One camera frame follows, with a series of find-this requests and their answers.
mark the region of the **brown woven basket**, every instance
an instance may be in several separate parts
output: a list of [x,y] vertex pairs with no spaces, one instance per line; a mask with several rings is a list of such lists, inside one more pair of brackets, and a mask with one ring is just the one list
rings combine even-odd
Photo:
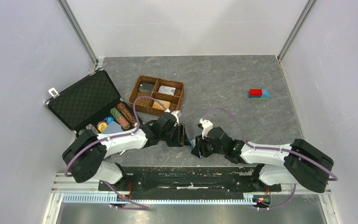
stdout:
[[[155,83],[153,92],[151,94],[140,92],[138,88],[141,82]],[[175,87],[176,88],[175,94],[172,96],[172,95],[167,95],[158,92],[160,86],[162,85]],[[132,93],[128,101],[131,107],[133,107],[136,98],[140,96],[149,96],[155,99],[161,99],[170,102],[171,105],[169,107],[169,110],[176,111],[180,109],[184,95],[185,95],[185,85],[181,82],[166,80],[162,78],[155,78],[150,76],[139,76],[137,82],[135,83],[134,89],[132,89]],[[164,113],[163,110],[153,108],[152,106],[153,106],[153,100],[140,99],[137,101],[137,105],[135,106],[135,109],[137,110],[137,112],[148,113],[156,116],[160,116],[161,114]]]

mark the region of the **black case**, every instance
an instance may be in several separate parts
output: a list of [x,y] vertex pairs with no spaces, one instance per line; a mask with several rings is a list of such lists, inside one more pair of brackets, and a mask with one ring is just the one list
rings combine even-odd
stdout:
[[97,128],[104,118],[112,117],[110,110],[119,103],[124,103],[134,113],[122,100],[108,73],[98,69],[47,100],[46,106],[78,136],[77,133],[88,124]]

